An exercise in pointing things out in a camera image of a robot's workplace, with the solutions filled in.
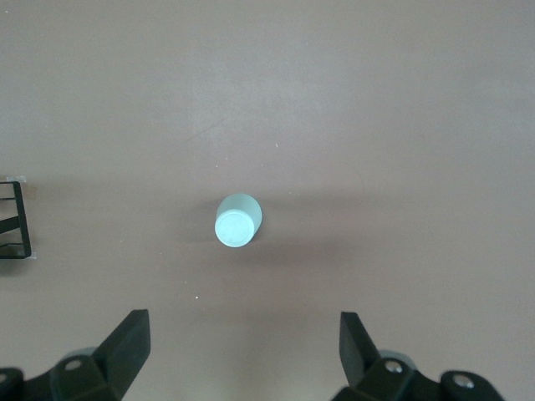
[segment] table surface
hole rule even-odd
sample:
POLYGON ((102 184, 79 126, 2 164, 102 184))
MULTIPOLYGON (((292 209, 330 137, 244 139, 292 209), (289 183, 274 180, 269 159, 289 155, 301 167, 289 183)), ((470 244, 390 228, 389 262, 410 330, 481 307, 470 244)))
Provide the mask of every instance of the table surface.
POLYGON ((2 366, 148 308, 129 401, 329 400, 339 313, 535 393, 535 3, 0 1, 2 366), (254 195, 251 243, 218 203, 254 195))

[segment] screw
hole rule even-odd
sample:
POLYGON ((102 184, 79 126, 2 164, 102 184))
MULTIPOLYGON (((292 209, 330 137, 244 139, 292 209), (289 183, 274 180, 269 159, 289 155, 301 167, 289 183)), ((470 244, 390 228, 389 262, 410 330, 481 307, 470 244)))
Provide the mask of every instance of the screw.
POLYGON ((390 373, 401 373, 401 372, 403 372, 403 367, 400 365, 399 362, 396 362, 396 361, 386 361, 385 368, 390 373))
POLYGON ((459 387, 463 387, 463 388, 475 387, 474 382, 472 382, 471 379, 468 376, 465 376, 464 374, 456 374, 455 376, 453 376, 453 381, 459 387))
POLYGON ((65 365, 65 370, 75 370, 82 366, 82 361, 79 359, 73 359, 65 365))

